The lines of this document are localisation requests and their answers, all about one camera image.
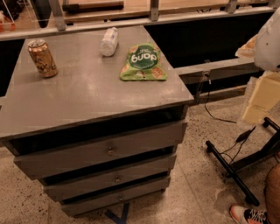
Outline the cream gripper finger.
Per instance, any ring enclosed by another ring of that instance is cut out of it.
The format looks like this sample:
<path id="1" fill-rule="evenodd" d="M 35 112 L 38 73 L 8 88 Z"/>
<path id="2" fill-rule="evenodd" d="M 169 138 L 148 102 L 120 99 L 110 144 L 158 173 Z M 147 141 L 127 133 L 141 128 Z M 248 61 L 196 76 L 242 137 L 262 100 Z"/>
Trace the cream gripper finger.
<path id="1" fill-rule="evenodd" d="M 256 80 L 241 119 L 258 124 L 280 102 L 280 73 L 264 73 Z"/>
<path id="2" fill-rule="evenodd" d="M 255 54 L 256 40 L 257 34 L 254 37 L 252 37 L 246 44 L 238 48 L 235 52 L 235 56 L 239 58 L 253 58 Z"/>

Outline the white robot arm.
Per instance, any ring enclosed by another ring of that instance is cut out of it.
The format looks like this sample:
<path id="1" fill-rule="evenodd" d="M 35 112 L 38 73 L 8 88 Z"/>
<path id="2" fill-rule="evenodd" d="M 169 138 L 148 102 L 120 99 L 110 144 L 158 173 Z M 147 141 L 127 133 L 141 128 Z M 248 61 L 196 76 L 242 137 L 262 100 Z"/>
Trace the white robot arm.
<path id="1" fill-rule="evenodd" d="M 264 71 L 256 80 L 241 116 L 246 123 L 258 124 L 280 102 L 280 8 L 235 55 L 253 59 L 255 65 Z"/>

